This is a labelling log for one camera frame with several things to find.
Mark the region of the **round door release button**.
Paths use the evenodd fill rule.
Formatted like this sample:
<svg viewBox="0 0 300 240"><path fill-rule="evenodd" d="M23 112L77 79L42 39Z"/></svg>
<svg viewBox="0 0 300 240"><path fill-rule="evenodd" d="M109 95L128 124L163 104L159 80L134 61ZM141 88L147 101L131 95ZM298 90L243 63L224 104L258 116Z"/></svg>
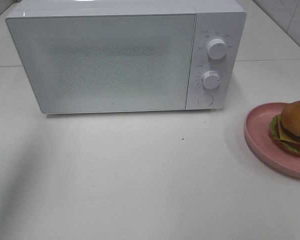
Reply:
<svg viewBox="0 0 300 240"><path fill-rule="evenodd" d="M201 107L209 107L214 101L214 97L211 94L203 94L198 98L198 104Z"/></svg>

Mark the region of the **pink speckled plate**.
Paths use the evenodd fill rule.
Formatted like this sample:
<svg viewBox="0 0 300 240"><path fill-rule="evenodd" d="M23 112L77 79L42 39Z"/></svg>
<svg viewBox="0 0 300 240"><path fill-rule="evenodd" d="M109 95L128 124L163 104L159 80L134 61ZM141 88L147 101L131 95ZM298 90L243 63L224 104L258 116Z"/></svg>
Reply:
<svg viewBox="0 0 300 240"><path fill-rule="evenodd" d="M279 147L272 137L272 119L288 104L270 102L253 108L244 121L244 138L257 158L285 175L300 179L300 157Z"/></svg>

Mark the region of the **burger with cheese and lettuce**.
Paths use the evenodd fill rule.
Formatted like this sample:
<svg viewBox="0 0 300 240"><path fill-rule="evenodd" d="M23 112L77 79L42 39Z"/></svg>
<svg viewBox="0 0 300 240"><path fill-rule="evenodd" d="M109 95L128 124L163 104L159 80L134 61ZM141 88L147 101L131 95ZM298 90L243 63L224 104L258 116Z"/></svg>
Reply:
<svg viewBox="0 0 300 240"><path fill-rule="evenodd" d="M300 100L289 103L269 125L272 140L283 150L300 157Z"/></svg>

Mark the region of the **white microwave door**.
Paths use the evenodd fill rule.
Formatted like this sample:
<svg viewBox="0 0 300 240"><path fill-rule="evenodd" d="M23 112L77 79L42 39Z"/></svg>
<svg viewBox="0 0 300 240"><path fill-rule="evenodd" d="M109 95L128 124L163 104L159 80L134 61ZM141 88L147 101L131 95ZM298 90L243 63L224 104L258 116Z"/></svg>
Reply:
<svg viewBox="0 0 300 240"><path fill-rule="evenodd" d="M183 110L195 15L6 20L44 114Z"/></svg>

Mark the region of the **white microwave oven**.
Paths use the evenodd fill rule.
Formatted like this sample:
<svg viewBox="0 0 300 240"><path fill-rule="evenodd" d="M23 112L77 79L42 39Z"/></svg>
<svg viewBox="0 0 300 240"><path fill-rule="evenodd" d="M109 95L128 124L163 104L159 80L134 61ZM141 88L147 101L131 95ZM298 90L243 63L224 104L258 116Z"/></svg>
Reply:
<svg viewBox="0 0 300 240"><path fill-rule="evenodd" d="M5 22L7 25L8 18L157 15L195 15L186 105L184 109L170 111L223 108L247 16L234 0L23 0ZM207 53L207 43L214 38L222 38L227 43L226 55L218 60L211 59ZM203 87L201 77L207 71L220 74L218 87ZM198 104L203 94L213 96L209 107Z"/></svg>

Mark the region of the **white upper power knob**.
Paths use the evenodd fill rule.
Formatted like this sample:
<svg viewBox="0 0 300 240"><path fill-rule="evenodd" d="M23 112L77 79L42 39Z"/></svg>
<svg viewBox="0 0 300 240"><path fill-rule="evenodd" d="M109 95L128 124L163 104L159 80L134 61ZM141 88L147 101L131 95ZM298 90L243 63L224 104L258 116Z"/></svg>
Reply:
<svg viewBox="0 0 300 240"><path fill-rule="evenodd" d="M211 39L206 44L207 54L213 60L222 59L227 53L227 43L223 38Z"/></svg>

